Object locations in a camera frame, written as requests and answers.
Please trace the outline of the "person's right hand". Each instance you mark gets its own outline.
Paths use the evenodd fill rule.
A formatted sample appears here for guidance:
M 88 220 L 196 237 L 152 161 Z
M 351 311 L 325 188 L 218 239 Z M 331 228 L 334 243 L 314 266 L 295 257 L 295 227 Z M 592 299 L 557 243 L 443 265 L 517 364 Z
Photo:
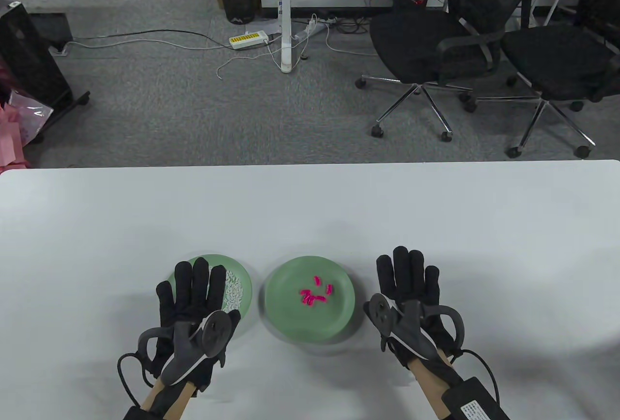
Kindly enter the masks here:
M 440 314 L 440 271 L 426 265 L 421 251 L 396 247 L 392 256 L 376 260 L 379 293 L 363 303 L 363 311 L 380 334 L 380 347 L 389 349 L 407 368 L 418 360 L 423 367 L 449 386 L 463 380 L 443 356 L 460 356 L 464 326 L 458 319 L 453 337 Z

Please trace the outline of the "person's left hand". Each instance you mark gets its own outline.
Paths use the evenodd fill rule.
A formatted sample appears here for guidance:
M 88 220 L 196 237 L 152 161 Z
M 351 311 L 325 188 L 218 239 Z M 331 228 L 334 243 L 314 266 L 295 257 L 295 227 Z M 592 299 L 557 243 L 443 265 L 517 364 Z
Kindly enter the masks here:
M 226 349 L 241 314 L 223 310 L 227 270 L 210 266 L 199 257 L 194 263 L 179 262 L 174 284 L 165 280 L 156 287 L 160 326 L 155 355 L 148 357 L 148 338 L 141 336 L 138 354 L 144 371 L 162 379 L 166 386 L 190 382 L 199 391 L 211 383 L 214 366 L 224 366 Z

